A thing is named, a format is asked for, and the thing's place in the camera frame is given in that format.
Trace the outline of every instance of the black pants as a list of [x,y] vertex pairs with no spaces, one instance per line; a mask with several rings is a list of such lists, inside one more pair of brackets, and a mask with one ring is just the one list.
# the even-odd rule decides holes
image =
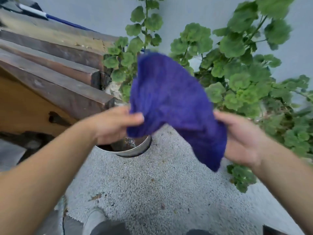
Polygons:
[[[91,232],[90,235],[130,235],[131,233],[126,228],[125,223],[104,221],[99,223]],[[186,235],[212,235],[207,231],[192,229]]]

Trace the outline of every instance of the forearm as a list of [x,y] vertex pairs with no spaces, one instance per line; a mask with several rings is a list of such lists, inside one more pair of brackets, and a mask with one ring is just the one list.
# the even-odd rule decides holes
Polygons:
[[306,234],[313,234],[313,169],[284,146],[269,142],[253,172]]
[[95,143],[92,130],[84,121],[79,122],[1,175],[2,234],[33,234],[65,193]]

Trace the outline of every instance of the debris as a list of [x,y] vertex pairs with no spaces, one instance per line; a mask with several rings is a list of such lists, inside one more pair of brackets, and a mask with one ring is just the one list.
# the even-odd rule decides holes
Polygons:
[[99,193],[99,194],[96,194],[95,196],[92,196],[91,200],[88,200],[88,201],[97,200],[97,199],[100,199],[101,197],[102,197],[102,194]]

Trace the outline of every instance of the blue handle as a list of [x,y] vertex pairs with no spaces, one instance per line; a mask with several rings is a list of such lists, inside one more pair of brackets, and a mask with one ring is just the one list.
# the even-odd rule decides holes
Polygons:
[[63,24],[66,24],[66,25],[69,25],[69,26],[72,26],[72,27],[75,27],[75,28],[79,28],[79,29],[82,29],[82,30],[90,30],[90,31],[93,31],[93,30],[88,29],[88,28],[86,28],[86,27],[83,27],[83,26],[80,26],[80,25],[77,25],[77,24],[74,24],[74,23],[65,21],[65,20],[63,20],[63,19],[57,18],[57,17],[52,16],[52,15],[49,15],[49,14],[46,14],[46,17],[47,17],[48,19],[55,20],[55,21],[57,21],[57,22],[61,22],[61,23],[63,23]]

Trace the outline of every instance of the hand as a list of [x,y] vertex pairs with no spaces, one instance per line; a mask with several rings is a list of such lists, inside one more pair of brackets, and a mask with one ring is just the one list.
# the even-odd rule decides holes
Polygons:
[[225,158],[250,168],[258,166],[264,149],[273,141],[258,126],[244,117],[220,111],[214,111],[214,116],[228,129]]
[[113,107],[83,120],[93,130],[98,145],[111,144],[126,136],[128,126],[141,125],[141,113],[129,114],[128,106]]

